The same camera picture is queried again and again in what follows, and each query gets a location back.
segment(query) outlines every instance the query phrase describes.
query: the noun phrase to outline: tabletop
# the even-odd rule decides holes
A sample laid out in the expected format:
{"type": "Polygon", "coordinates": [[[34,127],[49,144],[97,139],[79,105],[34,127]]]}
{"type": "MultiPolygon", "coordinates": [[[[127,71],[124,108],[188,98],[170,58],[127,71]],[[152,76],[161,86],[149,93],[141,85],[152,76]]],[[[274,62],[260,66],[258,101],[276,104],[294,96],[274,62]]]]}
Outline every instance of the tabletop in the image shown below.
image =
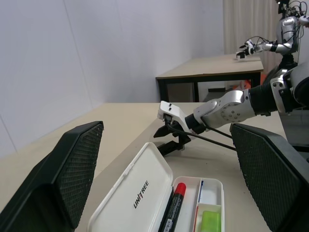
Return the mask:
{"type": "MultiPolygon", "coordinates": [[[[187,114],[191,114],[201,104],[176,103],[187,114]]],[[[156,119],[158,108],[158,103],[104,104],[33,142],[18,153],[0,159],[0,210],[33,166],[54,148],[63,133],[78,125],[102,120],[105,130],[100,144],[95,179],[76,230],[85,232],[91,215],[142,146],[146,142],[159,145],[174,139],[171,136],[153,138],[155,131],[163,125],[162,121],[156,119]]],[[[273,112],[270,117],[250,118],[244,124],[264,128],[285,137],[277,112],[273,112]]],[[[229,125],[221,127],[220,130],[228,132],[229,125]]],[[[212,131],[202,135],[232,145],[231,140],[212,131]]],[[[174,178],[181,175],[208,177],[219,179],[223,183],[227,232],[269,231],[246,188],[234,151],[195,139],[188,143],[185,151],[168,155],[166,161],[173,170],[174,178]]]]}
{"type": "MultiPolygon", "coordinates": [[[[200,103],[176,103],[186,114],[191,114],[200,103]]],[[[250,118],[244,124],[267,129],[285,137],[277,112],[272,116],[250,118]]],[[[147,142],[160,145],[174,139],[171,135],[153,138],[156,130],[163,125],[159,119],[149,126],[106,167],[94,180],[88,200],[76,232],[85,232],[89,219],[109,190],[115,184],[125,168],[131,163],[138,151],[147,142]]],[[[229,125],[220,128],[229,133],[229,125]]],[[[202,134],[207,138],[233,145],[232,140],[212,131],[202,134]]],[[[227,232],[269,232],[252,196],[250,195],[235,151],[228,150],[205,141],[195,139],[185,146],[184,151],[176,151],[165,157],[173,170],[174,178],[178,176],[195,176],[215,178],[223,183],[225,191],[225,231],[227,232]]]]}
{"type": "Polygon", "coordinates": [[[246,59],[237,60],[236,54],[230,54],[189,60],[188,62],[159,75],[157,79],[256,73],[263,71],[263,69],[263,64],[259,56],[250,56],[246,59]]]}

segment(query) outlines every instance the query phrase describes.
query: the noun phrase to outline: black cable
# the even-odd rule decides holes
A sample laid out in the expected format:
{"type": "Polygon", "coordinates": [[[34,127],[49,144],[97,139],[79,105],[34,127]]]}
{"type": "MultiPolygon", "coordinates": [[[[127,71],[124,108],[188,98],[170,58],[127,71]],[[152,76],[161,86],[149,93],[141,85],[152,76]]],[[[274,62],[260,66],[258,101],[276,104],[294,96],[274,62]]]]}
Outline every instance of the black cable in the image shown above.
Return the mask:
{"type": "Polygon", "coordinates": [[[289,4],[292,4],[293,2],[298,2],[299,4],[301,4],[301,2],[300,2],[300,1],[297,1],[297,0],[292,1],[292,2],[290,2],[289,4]]]}
{"type": "Polygon", "coordinates": [[[224,132],[222,132],[222,131],[220,131],[220,130],[217,130],[217,129],[215,129],[215,128],[212,128],[212,127],[208,126],[207,123],[203,120],[203,118],[201,118],[201,120],[203,121],[203,123],[204,123],[204,125],[205,125],[205,127],[206,127],[207,129],[209,129],[209,130],[211,130],[211,131],[214,131],[214,132],[217,132],[218,134],[221,134],[221,135],[223,135],[223,136],[225,136],[225,137],[227,137],[227,138],[233,139],[233,137],[232,137],[231,135],[226,134],[226,133],[224,133],[224,132]]]}
{"type": "Polygon", "coordinates": [[[286,34],[286,33],[289,33],[289,32],[294,32],[295,30],[288,30],[288,31],[286,31],[285,33],[283,33],[283,35],[284,34],[286,34]]]}
{"type": "Polygon", "coordinates": [[[297,29],[297,31],[296,31],[296,33],[298,32],[298,34],[297,34],[296,38],[298,38],[298,37],[299,37],[299,34],[300,34],[300,30],[299,30],[299,29],[300,29],[301,27],[302,27],[302,26],[299,26],[299,27],[298,27],[298,29],[297,29]]]}
{"type": "Polygon", "coordinates": [[[260,38],[258,38],[258,39],[257,39],[257,41],[256,41],[256,45],[258,45],[258,44],[259,44],[259,41],[260,41],[260,38]]]}
{"type": "Polygon", "coordinates": [[[305,1],[302,1],[302,2],[300,3],[300,5],[301,5],[302,3],[304,3],[304,4],[306,5],[306,12],[305,12],[305,15],[307,15],[308,5],[307,5],[307,3],[306,3],[305,1]]]}
{"type": "Polygon", "coordinates": [[[302,26],[302,34],[301,34],[301,37],[299,37],[299,38],[300,38],[300,39],[303,38],[304,34],[305,34],[305,32],[304,32],[304,26],[302,26]]]}
{"type": "Polygon", "coordinates": [[[299,63],[299,55],[300,55],[300,42],[301,42],[301,37],[299,38],[299,45],[298,45],[298,58],[297,58],[297,62],[299,63]]]}
{"type": "Polygon", "coordinates": [[[219,134],[221,134],[221,135],[223,135],[223,136],[225,136],[225,137],[227,137],[227,138],[233,139],[231,135],[225,134],[224,132],[222,132],[222,131],[220,131],[220,130],[217,130],[217,129],[215,129],[215,128],[211,128],[211,127],[209,127],[209,126],[206,126],[206,128],[209,129],[209,130],[211,130],[211,131],[217,132],[217,133],[219,133],[219,134]]]}
{"type": "Polygon", "coordinates": [[[301,9],[301,7],[300,6],[294,6],[294,7],[298,7],[298,11],[296,10],[296,8],[295,8],[295,10],[297,11],[297,12],[300,12],[300,9],[301,9]]]}
{"type": "Polygon", "coordinates": [[[220,142],[217,142],[217,141],[214,141],[214,140],[211,140],[211,139],[208,139],[208,138],[205,138],[203,136],[200,136],[200,135],[197,135],[197,134],[192,134],[192,133],[188,133],[188,132],[185,132],[185,131],[181,131],[181,130],[177,130],[177,129],[174,129],[169,123],[165,123],[166,126],[168,127],[169,130],[175,132],[175,133],[178,133],[178,134],[183,134],[183,135],[188,135],[188,136],[192,136],[192,137],[196,137],[198,139],[202,139],[202,140],[205,140],[207,142],[210,142],[212,144],[216,144],[216,145],[219,145],[219,146],[223,146],[225,148],[228,148],[228,149],[231,149],[233,151],[236,151],[236,149],[234,147],[231,147],[231,146],[228,146],[228,145],[225,145],[225,144],[222,144],[220,142]]]}
{"type": "Polygon", "coordinates": [[[249,41],[250,39],[253,39],[253,38],[260,38],[260,39],[262,39],[264,42],[269,42],[269,40],[267,40],[267,39],[265,39],[265,38],[263,38],[263,37],[261,37],[261,36],[257,36],[257,35],[256,35],[256,36],[253,36],[253,37],[251,37],[251,38],[249,38],[249,39],[247,39],[246,42],[249,41]]]}
{"type": "MultiPolygon", "coordinates": [[[[297,35],[296,38],[298,38],[298,36],[299,36],[299,29],[300,29],[300,26],[299,26],[299,27],[297,28],[297,30],[296,30],[296,33],[298,32],[298,35],[297,35]]],[[[294,36],[295,36],[295,34],[293,34],[285,43],[289,42],[294,36]]],[[[284,47],[286,47],[286,48],[292,49],[292,48],[290,48],[290,47],[284,45],[283,43],[282,43],[281,45],[284,46],[284,47]]]]}

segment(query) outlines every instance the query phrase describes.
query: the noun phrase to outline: curtain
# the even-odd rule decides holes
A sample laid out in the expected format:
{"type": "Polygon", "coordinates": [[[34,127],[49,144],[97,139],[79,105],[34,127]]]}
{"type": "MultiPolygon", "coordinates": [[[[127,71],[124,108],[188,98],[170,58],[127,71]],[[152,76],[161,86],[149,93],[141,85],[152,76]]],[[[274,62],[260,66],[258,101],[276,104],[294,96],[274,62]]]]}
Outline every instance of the curtain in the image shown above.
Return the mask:
{"type": "MultiPolygon", "coordinates": [[[[276,40],[276,27],[280,18],[278,4],[274,0],[224,0],[225,53],[236,53],[253,36],[276,40]]],[[[265,74],[282,59],[281,55],[274,52],[262,52],[259,55],[265,74]]]]}

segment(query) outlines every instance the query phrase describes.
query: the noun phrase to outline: black marker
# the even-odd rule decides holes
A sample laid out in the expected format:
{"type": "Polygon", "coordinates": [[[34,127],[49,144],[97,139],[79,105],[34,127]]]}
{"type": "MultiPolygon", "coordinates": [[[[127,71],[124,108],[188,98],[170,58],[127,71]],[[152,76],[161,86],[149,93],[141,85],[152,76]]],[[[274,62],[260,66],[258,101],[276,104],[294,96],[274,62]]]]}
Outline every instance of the black marker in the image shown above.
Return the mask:
{"type": "Polygon", "coordinates": [[[170,205],[167,217],[164,219],[163,227],[160,232],[174,232],[176,229],[176,224],[180,209],[183,204],[184,194],[186,190],[186,185],[184,183],[179,183],[175,190],[172,204],[170,205]]]}

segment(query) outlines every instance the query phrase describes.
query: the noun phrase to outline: white wall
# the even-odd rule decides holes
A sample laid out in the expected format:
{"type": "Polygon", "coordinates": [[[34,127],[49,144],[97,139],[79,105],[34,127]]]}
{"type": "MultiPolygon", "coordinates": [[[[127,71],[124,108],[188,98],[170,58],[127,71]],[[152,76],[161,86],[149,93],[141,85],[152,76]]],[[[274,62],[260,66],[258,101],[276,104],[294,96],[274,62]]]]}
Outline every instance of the white wall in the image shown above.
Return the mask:
{"type": "Polygon", "coordinates": [[[19,149],[92,107],[62,0],[1,1],[0,28],[0,113],[19,149]]]}
{"type": "Polygon", "coordinates": [[[309,29],[304,28],[304,33],[305,33],[304,37],[301,38],[301,42],[300,42],[300,54],[299,54],[299,61],[298,61],[299,64],[303,62],[309,62],[309,29]]]}
{"type": "Polygon", "coordinates": [[[95,105],[157,102],[155,77],[199,52],[199,0],[65,4],[95,105]]]}
{"type": "Polygon", "coordinates": [[[0,156],[104,102],[157,102],[155,77],[203,55],[201,1],[2,1],[0,156]]]}
{"type": "Polygon", "coordinates": [[[4,126],[2,117],[0,115],[0,158],[4,157],[6,154],[11,154],[15,152],[14,145],[10,139],[9,134],[4,126]]]}
{"type": "MultiPolygon", "coordinates": [[[[223,0],[201,0],[202,56],[224,55],[223,0]]],[[[208,94],[208,88],[224,88],[225,83],[204,82],[198,84],[199,99],[208,94]]]]}

